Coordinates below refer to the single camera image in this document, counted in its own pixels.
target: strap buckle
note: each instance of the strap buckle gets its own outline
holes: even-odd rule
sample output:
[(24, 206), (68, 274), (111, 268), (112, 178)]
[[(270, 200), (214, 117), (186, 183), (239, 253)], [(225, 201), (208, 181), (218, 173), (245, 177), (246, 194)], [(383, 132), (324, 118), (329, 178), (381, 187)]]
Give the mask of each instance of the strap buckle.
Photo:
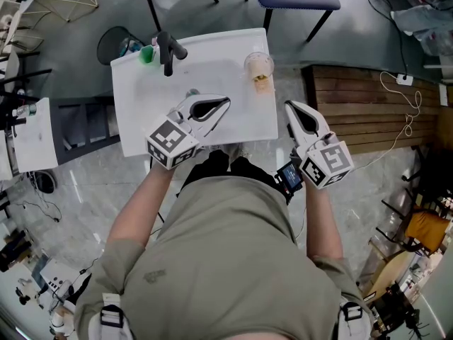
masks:
[(122, 329), (124, 325), (124, 314), (122, 313), (122, 310), (116, 305), (104, 306), (101, 310), (100, 319), (101, 325), (104, 326), (117, 327), (118, 329)]
[(363, 315), (363, 309), (354, 302), (348, 302), (343, 306), (342, 311), (345, 314), (346, 322), (361, 319)]

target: wooden bench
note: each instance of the wooden bench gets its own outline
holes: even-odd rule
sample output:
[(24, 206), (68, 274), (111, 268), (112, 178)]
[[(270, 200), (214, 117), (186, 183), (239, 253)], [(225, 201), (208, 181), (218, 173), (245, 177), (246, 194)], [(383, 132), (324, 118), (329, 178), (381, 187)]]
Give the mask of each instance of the wooden bench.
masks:
[[(406, 124), (406, 113), (417, 113), (401, 94), (390, 93), (381, 85), (380, 73), (321, 65), (302, 70), (309, 105), (323, 114), (351, 154), (390, 149)], [(438, 86), (419, 79), (414, 79), (412, 86), (400, 86), (387, 74), (382, 75), (382, 81), (389, 89), (404, 93), (413, 105), (416, 91), (423, 97), (412, 135), (401, 134), (395, 147), (432, 142), (440, 112)]]

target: power strip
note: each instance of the power strip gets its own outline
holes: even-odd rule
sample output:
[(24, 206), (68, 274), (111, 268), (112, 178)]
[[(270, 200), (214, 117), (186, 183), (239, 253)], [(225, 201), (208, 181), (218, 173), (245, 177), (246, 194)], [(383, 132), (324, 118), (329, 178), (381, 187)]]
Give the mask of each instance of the power strip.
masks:
[(400, 86), (412, 86), (413, 77), (406, 74), (398, 74), (396, 78), (396, 83)]

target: olive green t-shirt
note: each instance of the olive green t-shirt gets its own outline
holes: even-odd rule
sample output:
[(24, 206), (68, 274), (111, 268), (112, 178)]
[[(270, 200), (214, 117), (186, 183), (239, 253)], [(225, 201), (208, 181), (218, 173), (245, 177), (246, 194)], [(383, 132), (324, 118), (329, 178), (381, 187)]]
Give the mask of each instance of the olive green t-shirt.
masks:
[(344, 261), (311, 261), (295, 244), (281, 193), (231, 176), (186, 186), (159, 238), (106, 245), (76, 306), (80, 340), (119, 293), (135, 339), (224, 339), (271, 332), (332, 337), (344, 296), (365, 306)]

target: cable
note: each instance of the cable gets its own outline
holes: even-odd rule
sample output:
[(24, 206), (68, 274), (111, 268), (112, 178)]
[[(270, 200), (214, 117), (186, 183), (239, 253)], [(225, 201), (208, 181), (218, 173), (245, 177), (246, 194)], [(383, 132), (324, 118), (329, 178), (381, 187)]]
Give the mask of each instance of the cable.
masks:
[[(404, 132), (404, 134), (407, 136), (407, 137), (410, 137), (412, 135), (412, 122), (413, 122), (413, 119), (415, 117), (417, 117), (418, 115), (420, 115), (420, 106), (422, 105), (422, 93), (420, 93), (420, 91), (416, 91), (415, 93), (415, 106), (409, 101), (409, 99), (404, 95), (404, 93), (400, 92), (400, 91), (394, 91), (392, 89), (388, 89), (386, 87), (386, 85), (384, 84), (384, 82), (382, 81), (382, 74), (385, 73), (385, 74), (388, 74), (389, 76), (395, 78), (396, 80), (396, 77), (393, 75), (393, 74), (390, 74), (388, 72), (381, 72), (381, 74), (379, 75), (379, 80), (381, 81), (381, 84), (382, 86), (388, 91), (388, 92), (392, 92), (392, 93), (395, 93), (395, 94), (401, 94), (406, 100), (407, 102), (409, 103), (409, 105), (416, 109), (418, 112), (416, 115), (409, 115), (408, 113), (406, 114), (406, 124), (403, 126), (403, 128), (401, 129), (401, 131), (399, 132), (399, 134), (396, 136), (395, 138), (395, 141), (394, 143), (392, 144), (392, 146), (390, 147), (390, 149), (388, 149), (387, 151), (385, 151), (385, 153), (383, 153), (380, 157), (378, 157), (377, 159), (369, 162), (368, 164), (364, 165), (364, 166), (361, 166), (361, 167), (358, 167), (354, 170), (352, 170), (352, 172), (354, 171), (357, 171), (357, 170), (360, 170), (360, 169), (364, 169), (366, 167), (368, 167), (369, 165), (372, 165), (374, 164), (375, 162), (379, 161), (380, 159), (382, 159), (385, 155), (387, 155), (396, 145), (396, 141), (398, 140), (398, 138), (401, 136), (401, 134)], [(417, 94), (419, 95), (420, 97), (420, 102), (417, 101)]]
[[(33, 184), (32, 180), (31, 180), (31, 177), (32, 177), (32, 174), (31, 174), (31, 173), (33, 173), (33, 180), (34, 180), (34, 182), (35, 182), (34, 184)], [(56, 207), (56, 209), (58, 210), (58, 213), (59, 213), (59, 219), (58, 219), (58, 222), (59, 222), (59, 221), (63, 218), (63, 215), (62, 215), (61, 210), (58, 208), (58, 206), (57, 206), (55, 203), (53, 203), (53, 202), (51, 202), (51, 201), (48, 201), (48, 200), (45, 200), (45, 199), (44, 199), (44, 196), (41, 196), (41, 195), (39, 194), (39, 191), (38, 191), (38, 184), (36, 183), (35, 172), (32, 171), (31, 173), (28, 172), (27, 175), (28, 175), (28, 178), (30, 179), (30, 183), (32, 184), (31, 186), (33, 187), (33, 190), (35, 191), (35, 194), (36, 194), (36, 195), (38, 196), (38, 198), (41, 200), (41, 203), (43, 203), (43, 204), (46, 203), (45, 206), (46, 206), (47, 208), (49, 207), (47, 204), (52, 204), (53, 206)]]
[(93, 266), (94, 266), (94, 262), (96, 262), (98, 259), (99, 259), (99, 258), (94, 259), (93, 262), (91, 262), (91, 266), (89, 266), (89, 267), (87, 267), (87, 268), (81, 270), (81, 271), (79, 272), (80, 275), (83, 275), (85, 272), (87, 272), (87, 270), (89, 270), (91, 267), (93, 267)]
[(52, 219), (54, 222), (59, 222), (61, 220), (61, 212), (60, 212), (60, 218), (56, 218), (56, 217), (53, 217), (51, 215), (48, 215), (38, 204), (34, 204), (34, 203), (30, 203), (26, 200), (24, 200), (22, 202), (22, 204), (17, 204), (17, 203), (14, 203), (13, 205), (19, 205), (19, 206), (23, 206), (23, 208), (25, 209), (25, 204), (28, 204), (28, 205), (34, 205), (35, 207), (38, 207), (41, 212), (46, 216), (46, 217), (49, 217), (50, 219)]
[[(389, 8), (390, 8), (390, 11), (393, 10), (393, 7), (392, 5), (390, 4), (390, 1), (389, 0), (380, 0), (382, 2), (384, 2)], [(368, 0), (368, 4), (373, 8), (374, 11), (376, 11), (380, 16), (384, 17), (385, 19), (387, 19), (388, 21), (390, 21), (390, 23), (392, 24), (392, 26), (395, 27), (396, 31), (398, 32), (398, 38), (399, 38), (399, 51), (400, 51), (400, 54), (401, 54), (401, 60), (403, 61), (403, 65), (404, 65), (404, 79), (407, 77), (408, 75), (408, 67), (407, 67), (407, 64), (406, 64), (406, 60), (404, 59), (404, 52), (403, 52), (403, 37), (401, 35), (401, 31), (399, 30), (397, 24), (395, 23), (395, 20), (393, 20), (390, 16), (390, 14), (387, 16), (386, 14), (382, 13), (381, 11), (379, 11), (377, 8), (374, 7), (374, 5), (372, 4), (372, 2), (370, 0)]]
[(299, 232), (299, 234), (297, 235), (296, 240), (300, 237), (300, 235), (301, 235), (302, 232), (304, 231), (304, 228), (305, 228), (305, 221), (306, 221), (306, 219), (305, 219), (305, 213), (306, 213), (306, 207), (305, 207), (305, 209), (304, 209), (304, 221), (302, 222), (302, 228), (300, 229), (300, 232)]
[(154, 232), (152, 232), (149, 236), (152, 236), (154, 233), (158, 232), (159, 230), (161, 230), (162, 227), (160, 227), (159, 229), (156, 229)]
[[(96, 258), (96, 259), (94, 259), (94, 260), (91, 262), (91, 265), (90, 265), (89, 267), (83, 268), (83, 269), (81, 269), (81, 270), (79, 271), (79, 275), (76, 277), (75, 280), (72, 281), (71, 285), (69, 285), (69, 287), (68, 287), (68, 289), (66, 290), (66, 292), (69, 291), (70, 287), (72, 287), (73, 284), (75, 284), (75, 282), (79, 279), (80, 276), (82, 276), (85, 272), (87, 272), (87, 270), (89, 270), (91, 267), (93, 267), (94, 262), (97, 261), (98, 259), (99, 259), (99, 257)], [(54, 307), (53, 307), (51, 310), (49, 310), (49, 315), (52, 314), (52, 312), (55, 310), (55, 308), (58, 306), (58, 304), (59, 304), (60, 302), (64, 303), (64, 301), (63, 301), (60, 297), (58, 297), (58, 295), (55, 293), (55, 291), (53, 291), (52, 289), (50, 289), (50, 290), (52, 291), (52, 298), (55, 298), (55, 296), (57, 296), (58, 301), (57, 301), (57, 303), (54, 305)]]

